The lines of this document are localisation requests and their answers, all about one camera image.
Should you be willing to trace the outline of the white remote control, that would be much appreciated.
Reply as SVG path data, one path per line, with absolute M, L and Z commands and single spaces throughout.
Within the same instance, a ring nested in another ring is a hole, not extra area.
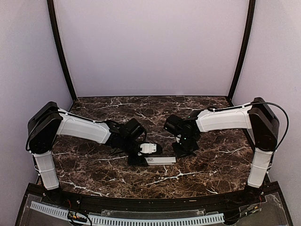
M 145 159 L 150 166 L 173 165 L 176 163 L 175 157 L 145 157 Z

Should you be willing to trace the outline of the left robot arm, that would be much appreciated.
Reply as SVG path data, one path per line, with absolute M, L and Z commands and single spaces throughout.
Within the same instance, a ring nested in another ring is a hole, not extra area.
M 138 137 L 145 132 L 143 126 L 131 119 L 126 124 L 112 120 L 94 121 L 74 115 L 50 101 L 45 104 L 28 122 L 26 150 L 30 152 L 38 167 L 48 198 L 56 205 L 66 202 L 66 194 L 59 189 L 52 149 L 58 136 L 77 137 L 117 148 L 127 154 L 127 163 L 146 166 L 142 153 L 142 143 Z

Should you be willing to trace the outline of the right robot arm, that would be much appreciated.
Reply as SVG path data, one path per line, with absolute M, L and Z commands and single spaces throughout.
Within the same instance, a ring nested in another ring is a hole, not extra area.
M 247 180 L 249 187 L 240 193 L 242 203 L 250 204 L 258 197 L 257 188 L 262 186 L 274 154 L 283 142 L 278 137 L 280 122 L 271 106 L 282 110 L 281 106 L 256 97 L 244 105 L 192 111 L 184 119 L 172 114 L 166 119 L 164 129 L 176 139 L 172 147 L 177 158 L 196 154 L 201 133 L 223 129 L 252 130 L 255 152 Z

